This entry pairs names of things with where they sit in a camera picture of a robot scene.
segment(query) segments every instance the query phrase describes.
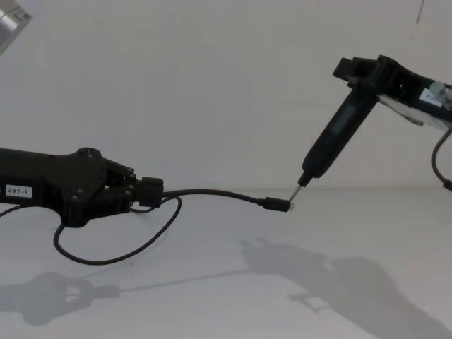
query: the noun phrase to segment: white table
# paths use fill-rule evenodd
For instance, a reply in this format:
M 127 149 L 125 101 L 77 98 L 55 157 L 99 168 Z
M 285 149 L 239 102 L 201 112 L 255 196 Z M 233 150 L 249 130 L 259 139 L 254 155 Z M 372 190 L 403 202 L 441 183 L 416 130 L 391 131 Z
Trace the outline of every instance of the white table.
M 173 208 L 96 220 L 62 243 L 120 255 Z M 444 190 L 306 191 L 289 214 L 186 197 L 157 246 L 108 268 L 54 250 L 53 212 L 18 211 L 0 220 L 0 337 L 452 338 L 451 211 Z

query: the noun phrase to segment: white surface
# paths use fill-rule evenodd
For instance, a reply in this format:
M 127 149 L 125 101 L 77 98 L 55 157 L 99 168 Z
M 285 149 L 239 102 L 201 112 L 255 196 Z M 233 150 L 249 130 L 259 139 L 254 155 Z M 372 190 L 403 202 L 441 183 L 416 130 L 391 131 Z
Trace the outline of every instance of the white surface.
M 292 188 L 347 95 L 342 57 L 452 82 L 449 0 L 418 25 L 421 0 L 20 3 L 34 19 L 0 58 L 1 146 L 95 147 L 174 188 Z M 439 137 L 380 107 L 314 185 L 436 185 Z
M 452 338 L 451 201 L 447 191 L 308 191 L 284 214 L 187 197 L 159 246 L 107 270 L 53 249 L 56 215 L 17 212 L 0 221 L 0 336 Z M 170 209 L 98 220 L 63 244 L 88 258 L 122 254 Z M 238 270 L 251 273 L 228 275 Z M 105 287 L 91 284 L 151 287 L 92 300 Z

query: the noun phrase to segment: white wall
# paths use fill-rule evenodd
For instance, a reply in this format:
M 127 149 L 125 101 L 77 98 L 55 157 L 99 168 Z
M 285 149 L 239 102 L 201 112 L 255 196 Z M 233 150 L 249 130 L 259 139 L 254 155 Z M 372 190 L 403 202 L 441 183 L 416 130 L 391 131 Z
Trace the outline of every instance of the white wall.
M 0 145 L 99 148 L 167 187 L 293 187 L 347 94 L 341 57 L 452 83 L 452 2 L 425 2 L 416 25 L 421 0 L 20 0 L 34 19 L 0 58 Z M 439 137 L 380 107 L 315 185 L 438 185 Z

